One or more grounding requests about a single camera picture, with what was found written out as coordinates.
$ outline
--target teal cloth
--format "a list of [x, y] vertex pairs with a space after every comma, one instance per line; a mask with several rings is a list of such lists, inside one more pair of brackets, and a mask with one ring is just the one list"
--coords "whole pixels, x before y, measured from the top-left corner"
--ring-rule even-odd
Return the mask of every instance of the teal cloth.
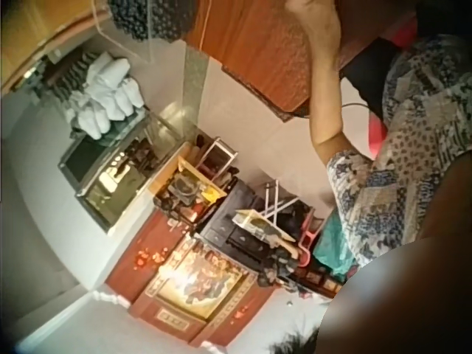
[[337, 209], [328, 217], [319, 237], [313, 256], [331, 268], [334, 276], [345, 276], [355, 260], [347, 246]]

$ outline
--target golden deity painting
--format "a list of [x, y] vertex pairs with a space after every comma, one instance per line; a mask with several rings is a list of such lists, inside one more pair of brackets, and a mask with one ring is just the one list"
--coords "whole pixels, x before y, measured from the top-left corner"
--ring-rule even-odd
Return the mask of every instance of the golden deity painting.
[[168, 270], [157, 295], [193, 315], [208, 319], [243, 276], [239, 267], [197, 243], [174, 270]]

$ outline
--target patterned blouse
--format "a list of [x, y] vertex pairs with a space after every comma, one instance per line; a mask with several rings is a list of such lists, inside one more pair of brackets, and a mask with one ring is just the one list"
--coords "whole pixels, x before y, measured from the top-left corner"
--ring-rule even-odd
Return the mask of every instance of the patterned blouse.
[[328, 162], [347, 243], [360, 266], [414, 241], [446, 170], [472, 150], [470, 47], [441, 35], [396, 59], [383, 93], [389, 129], [375, 161], [347, 150]]

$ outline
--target electrical cord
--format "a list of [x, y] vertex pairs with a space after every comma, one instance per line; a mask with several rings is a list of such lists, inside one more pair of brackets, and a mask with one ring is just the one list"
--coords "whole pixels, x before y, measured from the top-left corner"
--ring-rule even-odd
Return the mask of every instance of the electrical cord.
[[[341, 109], [346, 108], [346, 107], [352, 107], [354, 105], [357, 105], [359, 107], [364, 107], [370, 110], [369, 106], [366, 105], [365, 103], [360, 103], [360, 102], [351, 102], [351, 103], [345, 103], [341, 106]], [[307, 114], [306, 116], [300, 117], [300, 118], [310, 118], [310, 114]]]

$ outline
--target floor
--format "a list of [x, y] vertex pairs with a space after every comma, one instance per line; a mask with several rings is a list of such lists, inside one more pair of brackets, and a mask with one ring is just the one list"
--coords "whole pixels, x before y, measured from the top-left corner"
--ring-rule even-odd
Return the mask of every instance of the floor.
[[[334, 207], [325, 168], [310, 143], [308, 120], [282, 123], [263, 103], [230, 76], [216, 60], [186, 46], [156, 42], [153, 63], [130, 55], [99, 35], [85, 47], [126, 56], [131, 75], [139, 82], [146, 105], [186, 134], [195, 125], [219, 136], [239, 152], [240, 178], [256, 188], [277, 178], [289, 193], [298, 195], [325, 217]], [[362, 103], [358, 92], [341, 83], [343, 103]], [[343, 110], [344, 129], [354, 145], [369, 155], [369, 112], [360, 106]]]

